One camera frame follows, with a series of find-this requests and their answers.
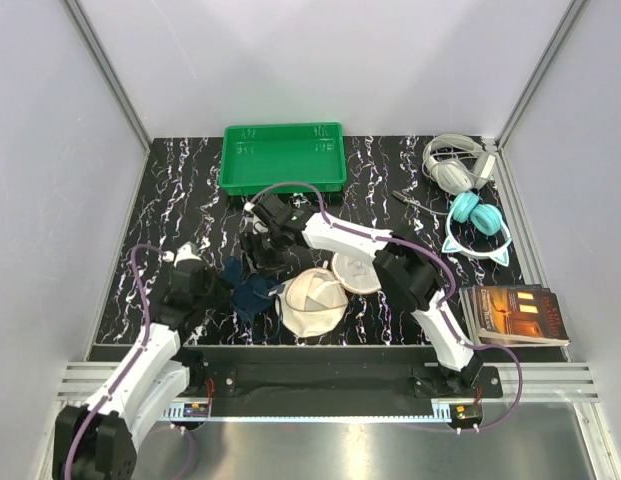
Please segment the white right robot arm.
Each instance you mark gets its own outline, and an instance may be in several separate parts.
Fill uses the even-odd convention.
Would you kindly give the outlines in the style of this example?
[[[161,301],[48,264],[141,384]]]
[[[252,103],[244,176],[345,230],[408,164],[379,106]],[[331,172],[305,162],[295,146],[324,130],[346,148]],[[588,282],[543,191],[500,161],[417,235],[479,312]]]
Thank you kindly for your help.
[[[460,397],[478,387],[483,362],[447,302],[454,276],[436,254],[416,243],[410,228],[364,227],[328,214],[324,204],[295,208],[272,192],[247,202],[244,211],[253,227],[243,235],[242,248],[254,268],[272,269],[294,246],[371,266],[388,304],[411,314],[429,339],[441,369],[437,381]]]

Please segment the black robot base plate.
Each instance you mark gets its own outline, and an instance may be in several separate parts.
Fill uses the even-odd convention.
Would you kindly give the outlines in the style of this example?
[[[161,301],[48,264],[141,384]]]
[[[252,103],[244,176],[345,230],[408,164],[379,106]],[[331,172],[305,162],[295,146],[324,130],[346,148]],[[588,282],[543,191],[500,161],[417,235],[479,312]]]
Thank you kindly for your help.
[[[475,390],[432,392],[433,348],[205,347],[215,420],[416,417],[434,404],[503,397],[498,370],[484,365]]]

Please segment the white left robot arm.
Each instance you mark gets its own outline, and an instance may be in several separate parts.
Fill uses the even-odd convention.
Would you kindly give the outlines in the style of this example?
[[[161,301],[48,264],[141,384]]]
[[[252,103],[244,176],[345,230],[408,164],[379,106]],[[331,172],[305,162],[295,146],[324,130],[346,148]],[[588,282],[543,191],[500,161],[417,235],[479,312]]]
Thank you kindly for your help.
[[[179,394],[205,386],[203,355],[186,347],[210,309],[228,305],[232,285],[199,260],[177,261],[150,320],[110,377],[54,425],[55,479],[129,479],[152,426]]]

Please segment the dark blue bra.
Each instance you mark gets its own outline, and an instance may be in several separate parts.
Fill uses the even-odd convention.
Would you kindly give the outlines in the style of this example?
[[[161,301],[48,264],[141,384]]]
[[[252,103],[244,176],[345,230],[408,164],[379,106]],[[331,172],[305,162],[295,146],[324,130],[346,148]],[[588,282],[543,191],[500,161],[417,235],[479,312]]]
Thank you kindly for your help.
[[[270,307],[275,307],[276,329],[270,336],[264,335],[261,342],[276,338],[282,325],[280,296],[284,291],[284,285],[270,278],[264,278],[259,273],[245,275],[242,260],[235,256],[225,258],[220,275],[235,286],[230,298],[231,307],[241,324],[248,327],[251,333],[254,333],[256,317]]]

